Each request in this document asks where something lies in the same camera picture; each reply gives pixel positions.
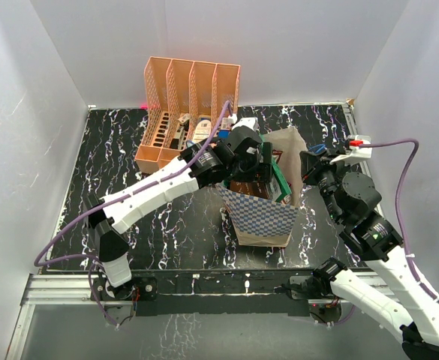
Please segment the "green chips bag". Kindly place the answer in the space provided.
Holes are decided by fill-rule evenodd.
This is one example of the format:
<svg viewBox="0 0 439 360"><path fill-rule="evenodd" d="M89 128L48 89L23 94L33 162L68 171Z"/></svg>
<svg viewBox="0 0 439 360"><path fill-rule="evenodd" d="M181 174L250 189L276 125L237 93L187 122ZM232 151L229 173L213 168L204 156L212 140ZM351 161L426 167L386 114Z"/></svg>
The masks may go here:
<svg viewBox="0 0 439 360"><path fill-rule="evenodd" d="M276 163L274 159L272 159L272 179L266 187L270 195L270 200L284 205L291 204L292 190L290 189L290 184L287 182L278 163Z"/></svg>

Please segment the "blue checkered paper bag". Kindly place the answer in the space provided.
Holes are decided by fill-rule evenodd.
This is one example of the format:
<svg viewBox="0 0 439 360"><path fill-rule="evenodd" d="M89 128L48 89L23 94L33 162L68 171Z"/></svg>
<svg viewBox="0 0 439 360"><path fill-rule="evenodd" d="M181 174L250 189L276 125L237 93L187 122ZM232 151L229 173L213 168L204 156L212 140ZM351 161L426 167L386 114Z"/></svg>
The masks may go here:
<svg viewBox="0 0 439 360"><path fill-rule="evenodd" d="M220 197L230 216L241 246L284 248L299 217L299 201L303 182L299 153L305 151L305 140L296 127L267 133L264 140L281 152L278 168L285 176L292 194L288 204L237 193L218 184Z"/></svg>

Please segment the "red doritos bag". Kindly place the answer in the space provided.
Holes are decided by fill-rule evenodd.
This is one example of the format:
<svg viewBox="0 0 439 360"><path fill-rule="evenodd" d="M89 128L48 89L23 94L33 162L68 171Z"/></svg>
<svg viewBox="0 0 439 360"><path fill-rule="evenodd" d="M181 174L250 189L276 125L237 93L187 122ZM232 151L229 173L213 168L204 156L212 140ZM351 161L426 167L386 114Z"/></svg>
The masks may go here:
<svg viewBox="0 0 439 360"><path fill-rule="evenodd" d="M276 162L277 164L279 163L282 154L283 154L283 151L276 150L276 149L273 149L273 150L272 150L272 158L275 160L275 162Z"/></svg>

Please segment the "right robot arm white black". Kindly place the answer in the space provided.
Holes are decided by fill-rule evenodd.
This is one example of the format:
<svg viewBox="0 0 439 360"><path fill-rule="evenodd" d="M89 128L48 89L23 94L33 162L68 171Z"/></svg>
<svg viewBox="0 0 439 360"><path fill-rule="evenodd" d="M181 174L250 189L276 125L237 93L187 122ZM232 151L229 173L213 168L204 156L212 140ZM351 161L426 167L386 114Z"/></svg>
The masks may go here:
<svg viewBox="0 0 439 360"><path fill-rule="evenodd" d="M345 156L336 151L301 151L299 156L302 181L319 189L329 216L343 227L340 238L395 298L363 282L334 257L306 280L289 279L283 288L290 297L345 299L392 334L409 359L439 359L439 298L425 291L419 271L410 269L405 240L376 211L381 195L372 178L350 171Z"/></svg>

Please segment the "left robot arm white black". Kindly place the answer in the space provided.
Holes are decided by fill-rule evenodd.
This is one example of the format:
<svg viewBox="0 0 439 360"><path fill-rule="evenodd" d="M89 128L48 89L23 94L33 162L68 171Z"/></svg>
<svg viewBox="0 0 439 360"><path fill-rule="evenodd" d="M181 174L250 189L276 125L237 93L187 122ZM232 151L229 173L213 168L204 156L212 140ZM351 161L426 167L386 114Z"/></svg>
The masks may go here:
<svg viewBox="0 0 439 360"><path fill-rule="evenodd" d="M222 182L268 182L272 178L272 144L246 125L225 138L208 137L187 146L167 165L126 189L90 196L84 220L107 279L118 299L134 290L124 234L140 219L186 194Z"/></svg>

